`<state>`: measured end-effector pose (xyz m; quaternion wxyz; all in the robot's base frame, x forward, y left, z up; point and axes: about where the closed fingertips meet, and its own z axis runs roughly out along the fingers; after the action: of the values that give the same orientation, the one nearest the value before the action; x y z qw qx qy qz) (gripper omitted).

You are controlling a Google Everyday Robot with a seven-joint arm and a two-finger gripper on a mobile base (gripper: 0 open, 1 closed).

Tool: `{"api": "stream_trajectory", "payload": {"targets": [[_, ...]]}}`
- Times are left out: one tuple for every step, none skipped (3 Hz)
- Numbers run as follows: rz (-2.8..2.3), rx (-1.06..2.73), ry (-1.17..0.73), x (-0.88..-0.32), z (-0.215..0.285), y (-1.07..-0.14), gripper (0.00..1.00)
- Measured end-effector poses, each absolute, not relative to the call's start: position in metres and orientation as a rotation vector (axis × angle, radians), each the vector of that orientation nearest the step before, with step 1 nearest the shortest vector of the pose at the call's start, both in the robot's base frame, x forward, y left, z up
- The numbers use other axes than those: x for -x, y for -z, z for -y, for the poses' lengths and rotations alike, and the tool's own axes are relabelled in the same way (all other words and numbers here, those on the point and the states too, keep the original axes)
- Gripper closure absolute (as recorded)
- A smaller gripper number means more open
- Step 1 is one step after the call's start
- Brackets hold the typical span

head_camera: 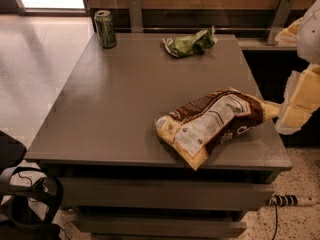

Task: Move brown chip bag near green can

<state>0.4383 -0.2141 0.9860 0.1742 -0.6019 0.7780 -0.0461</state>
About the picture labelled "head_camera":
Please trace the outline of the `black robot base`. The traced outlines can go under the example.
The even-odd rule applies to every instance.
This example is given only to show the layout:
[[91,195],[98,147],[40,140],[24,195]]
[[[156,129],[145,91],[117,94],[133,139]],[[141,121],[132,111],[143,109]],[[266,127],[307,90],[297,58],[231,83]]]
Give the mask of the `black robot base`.
[[[20,167],[27,149],[24,144],[0,131],[0,240],[62,240],[53,219],[60,208],[63,186],[41,169]],[[14,185],[11,179],[21,172],[44,174],[30,186]]]

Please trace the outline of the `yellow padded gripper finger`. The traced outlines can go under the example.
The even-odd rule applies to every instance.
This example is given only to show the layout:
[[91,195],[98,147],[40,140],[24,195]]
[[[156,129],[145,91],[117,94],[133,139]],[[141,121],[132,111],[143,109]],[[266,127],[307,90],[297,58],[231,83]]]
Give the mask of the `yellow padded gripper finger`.
[[291,135],[301,128],[320,108],[320,65],[310,64],[302,72],[293,71],[287,80],[276,130]]
[[287,28],[283,28],[275,37],[278,43],[291,43],[295,44],[297,41],[297,35],[299,31],[299,26],[302,19],[299,18],[291,23]]

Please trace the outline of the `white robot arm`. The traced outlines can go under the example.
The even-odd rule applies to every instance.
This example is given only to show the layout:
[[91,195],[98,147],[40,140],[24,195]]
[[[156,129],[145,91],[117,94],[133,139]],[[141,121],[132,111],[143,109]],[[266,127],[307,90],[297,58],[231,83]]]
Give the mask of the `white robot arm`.
[[296,44],[297,55],[309,66],[301,73],[293,71],[287,80],[276,130],[291,135],[320,108],[320,0],[303,17],[280,31],[276,40]]

